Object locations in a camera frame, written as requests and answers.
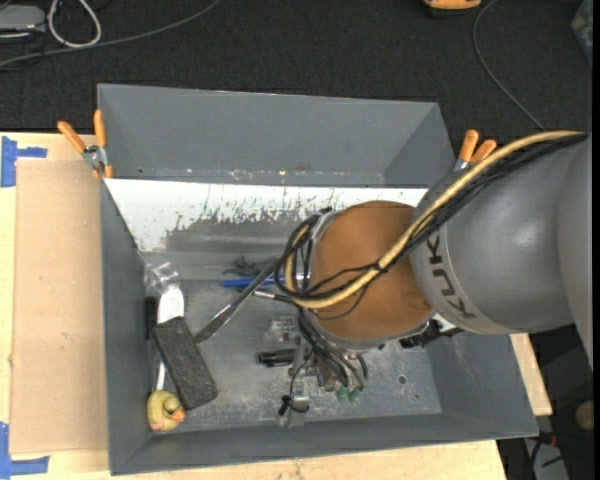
kuka logo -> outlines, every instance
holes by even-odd
[[[444,264],[442,260],[442,256],[438,254],[438,247],[440,247],[440,234],[436,234],[435,242],[431,242],[431,237],[427,238],[427,248],[429,249],[429,265],[433,268],[431,273],[433,277],[442,278],[444,281],[443,288],[440,290],[440,293],[447,300],[449,305],[454,308],[456,311],[460,313],[463,318],[476,318],[476,315],[471,313],[465,306],[464,301],[456,295],[456,289],[453,287],[453,283],[451,283],[451,279],[449,279],[449,275],[447,271],[444,269]]]

black carpet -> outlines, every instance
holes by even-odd
[[[181,20],[214,0],[88,1],[104,7],[105,42]],[[592,128],[592,71],[570,27],[578,5],[501,0],[477,27],[489,69],[546,129]],[[537,132],[478,58],[478,12],[433,18],[419,0],[222,0],[149,38],[9,65],[0,71],[0,130],[54,131],[65,119],[91,132],[96,86],[109,82],[433,101],[456,151],[467,128],[500,143]],[[71,41],[91,37],[75,0],[56,22]],[[60,44],[50,36],[0,43],[0,62],[43,46]]]

rubber duck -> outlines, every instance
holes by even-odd
[[[180,400],[169,391],[157,390],[147,399],[147,420],[154,431],[175,429],[187,416]]]

blue object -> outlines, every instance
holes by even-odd
[[[253,281],[255,278],[254,277],[241,277],[239,279],[228,279],[226,281],[222,281],[222,286],[225,288],[246,288],[247,286],[249,286],[251,284],[251,281]],[[273,284],[273,278],[269,277],[268,279],[265,279],[264,281],[262,281],[262,284],[260,286],[267,286],[267,285],[271,285]]]
[[[16,184],[16,160],[19,157],[46,158],[45,148],[28,147],[18,149],[18,143],[9,137],[2,137],[2,161],[0,163],[0,186],[14,187]]]
[[[9,425],[0,421],[0,479],[10,480],[12,475],[46,473],[49,456],[33,460],[11,460],[9,455]]]

orange handle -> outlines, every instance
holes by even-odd
[[[493,153],[493,150],[496,149],[497,146],[498,143],[495,140],[485,140],[478,148],[478,151],[476,151],[475,154],[471,157],[471,163],[477,164],[478,162],[481,162],[482,160],[487,158],[491,153]]]
[[[105,147],[107,145],[107,135],[104,131],[104,121],[102,120],[102,110],[100,109],[93,113],[93,129],[96,134],[98,147]]]
[[[478,132],[475,130],[467,130],[467,133],[464,136],[464,141],[462,142],[462,147],[460,148],[460,154],[458,157],[463,162],[468,162],[471,160],[474,150],[476,149],[476,144],[478,144]]]
[[[84,153],[87,149],[84,141],[76,133],[73,127],[66,121],[58,121],[58,130],[64,135],[78,153]]]

